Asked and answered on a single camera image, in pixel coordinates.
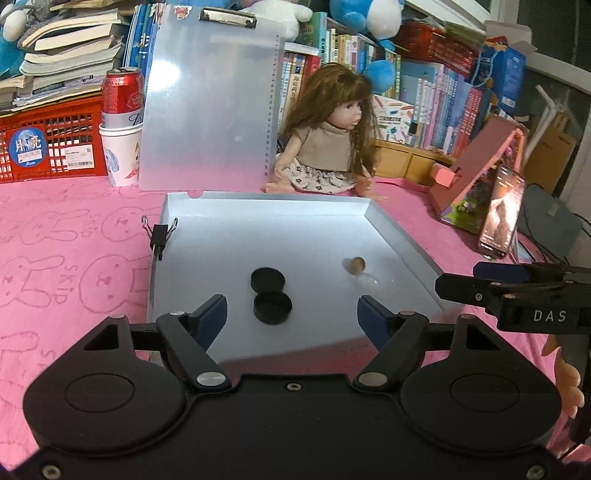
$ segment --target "metal tray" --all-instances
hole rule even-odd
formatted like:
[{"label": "metal tray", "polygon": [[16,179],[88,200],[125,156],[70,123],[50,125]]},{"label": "metal tray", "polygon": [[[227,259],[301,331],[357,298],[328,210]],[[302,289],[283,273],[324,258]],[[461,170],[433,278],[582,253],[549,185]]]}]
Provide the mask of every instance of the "metal tray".
[{"label": "metal tray", "polygon": [[[392,312],[415,310],[432,322],[455,319],[458,305],[434,291],[439,267],[378,204],[355,197],[169,193],[161,223],[178,227],[152,266],[150,321],[192,312],[214,294],[228,321],[207,353],[218,363],[366,342],[357,300],[371,295]],[[363,274],[343,261],[362,257]],[[267,325],[253,313],[251,273],[281,271],[293,302],[289,319]]]}]

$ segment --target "paper cup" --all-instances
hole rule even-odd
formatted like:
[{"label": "paper cup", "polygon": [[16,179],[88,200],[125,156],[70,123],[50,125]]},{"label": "paper cup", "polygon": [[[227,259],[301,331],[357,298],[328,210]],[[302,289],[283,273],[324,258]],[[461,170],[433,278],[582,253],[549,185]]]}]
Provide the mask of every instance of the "paper cup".
[{"label": "paper cup", "polygon": [[105,128],[99,125],[111,185],[126,187],[138,183],[142,125],[125,128]]}]

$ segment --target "skirt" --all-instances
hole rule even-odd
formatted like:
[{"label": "skirt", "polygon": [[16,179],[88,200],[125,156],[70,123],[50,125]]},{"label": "skirt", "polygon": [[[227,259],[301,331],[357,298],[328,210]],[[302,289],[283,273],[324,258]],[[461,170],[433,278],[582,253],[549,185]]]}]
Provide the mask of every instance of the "skirt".
[{"label": "skirt", "polygon": [[302,165],[297,158],[283,173],[291,184],[304,192],[336,194],[355,187],[355,180],[348,172],[318,170]]}]

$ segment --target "sticker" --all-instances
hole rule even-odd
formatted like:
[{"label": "sticker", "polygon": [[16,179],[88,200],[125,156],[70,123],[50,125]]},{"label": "sticker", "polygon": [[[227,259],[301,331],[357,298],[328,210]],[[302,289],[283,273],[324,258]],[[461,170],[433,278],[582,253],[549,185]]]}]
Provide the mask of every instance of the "sticker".
[{"label": "sticker", "polygon": [[188,7],[187,5],[176,5],[174,7],[174,14],[177,16],[177,20],[184,20],[189,16],[191,13],[191,9],[193,7]]},{"label": "sticker", "polygon": [[62,148],[61,154],[66,158],[64,163],[68,165],[68,170],[95,167],[92,145],[72,145],[71,147]]},{"label": "sticker", "polygon": [[36,167],[47,156],[47,152],[47,140],[38,128],[24,127],[12,134],[8,154],[19,167]]}]

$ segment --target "doll foot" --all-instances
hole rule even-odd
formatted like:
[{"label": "doll foot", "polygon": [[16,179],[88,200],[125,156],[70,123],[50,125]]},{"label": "doll foot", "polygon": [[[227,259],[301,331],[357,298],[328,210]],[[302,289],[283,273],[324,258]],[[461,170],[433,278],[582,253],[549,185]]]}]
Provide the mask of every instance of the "doll foot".
[{"label": "doll foot", "polygon": [[265,183],[263,188],[266,193],[295,193],[296,189],[291,184],[285,183]]}]

